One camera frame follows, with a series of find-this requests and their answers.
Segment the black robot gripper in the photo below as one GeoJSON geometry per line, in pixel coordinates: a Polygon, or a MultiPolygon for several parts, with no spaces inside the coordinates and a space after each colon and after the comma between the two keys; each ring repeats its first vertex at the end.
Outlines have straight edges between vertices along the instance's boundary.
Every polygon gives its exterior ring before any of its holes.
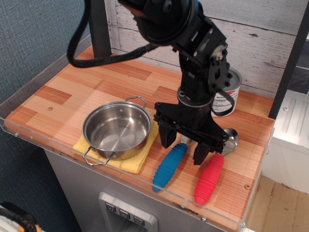
{"type": "Polygon", "coordinates": [[[196,102],[179,89],[177,97],[177,104],[156,102],[154,105],[161,144],[164,148],[170,147],[177,133],[198,142],[193,160],[194,165],[201,165],[209,153],[223,151],[228,135],[212,118],[213,95],[206,95],[203,101],[196,102]]]}

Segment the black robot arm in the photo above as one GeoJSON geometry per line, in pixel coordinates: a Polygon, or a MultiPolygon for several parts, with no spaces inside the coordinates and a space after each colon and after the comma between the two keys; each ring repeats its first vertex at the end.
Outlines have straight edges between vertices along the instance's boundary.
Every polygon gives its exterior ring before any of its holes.
{"type": "Polygon", "coordinates": [[[228,135],[213,118],[217,93],[230,86],[226,38],[196,0],[123,0],[142,37],[154,46],[172,46],[182,72],[177,104],[157,102],[155,120],[163,147],[180,133],[197,142],[194,164],[222,152],[228,135]]]}

